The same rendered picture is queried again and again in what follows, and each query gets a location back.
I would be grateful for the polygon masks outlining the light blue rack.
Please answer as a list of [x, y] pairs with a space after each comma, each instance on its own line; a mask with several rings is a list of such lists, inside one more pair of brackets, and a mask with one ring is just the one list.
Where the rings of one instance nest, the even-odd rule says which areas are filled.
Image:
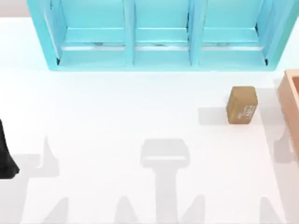
[[26, 0], [55, 71], [272, 71], [299, 0]]

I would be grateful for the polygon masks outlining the brown box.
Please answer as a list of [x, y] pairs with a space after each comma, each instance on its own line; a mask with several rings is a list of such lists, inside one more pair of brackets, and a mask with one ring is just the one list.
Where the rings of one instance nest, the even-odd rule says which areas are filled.
[[258, 99], [254, 86], [233, 86], [226, 106], [228, 123], [249, 124], [257, 105]]

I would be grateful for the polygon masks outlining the salmon-coloured shallow box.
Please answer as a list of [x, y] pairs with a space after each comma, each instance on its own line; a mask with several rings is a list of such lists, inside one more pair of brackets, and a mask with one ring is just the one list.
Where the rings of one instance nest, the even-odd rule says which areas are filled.
[[299, 69], [287, 69], [278, 86], [278, 97], [299, 161]]

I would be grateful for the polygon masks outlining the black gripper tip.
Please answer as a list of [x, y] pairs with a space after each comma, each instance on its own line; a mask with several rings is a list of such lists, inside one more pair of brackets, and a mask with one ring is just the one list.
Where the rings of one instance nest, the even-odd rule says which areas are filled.
[[13, 179], [20, 168], [13, 160], [7, 147], [2, 120], [0, 119], [0, 180]]

